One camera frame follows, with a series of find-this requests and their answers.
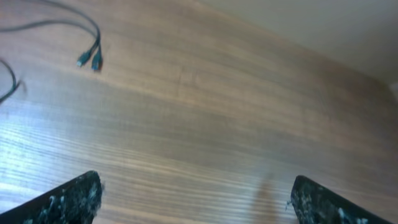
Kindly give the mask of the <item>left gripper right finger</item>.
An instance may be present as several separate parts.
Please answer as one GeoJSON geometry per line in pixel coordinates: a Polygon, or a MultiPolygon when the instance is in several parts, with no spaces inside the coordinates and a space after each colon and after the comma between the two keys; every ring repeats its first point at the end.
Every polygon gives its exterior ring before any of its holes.
{"type": "Polygon", "coordinates": [[[296,176],[290,203],[303,224],[391,224],[304,175],[296,176]]]}

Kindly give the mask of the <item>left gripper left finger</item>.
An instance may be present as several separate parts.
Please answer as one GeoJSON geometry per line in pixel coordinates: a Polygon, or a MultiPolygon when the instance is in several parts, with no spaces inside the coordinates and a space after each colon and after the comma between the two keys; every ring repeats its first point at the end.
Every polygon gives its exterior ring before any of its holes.
{"type": "Polygon", "coordinates": [[[101,208],[103,185],[89,170],[1,214],[1,223],[93,223],[101,208]]]}

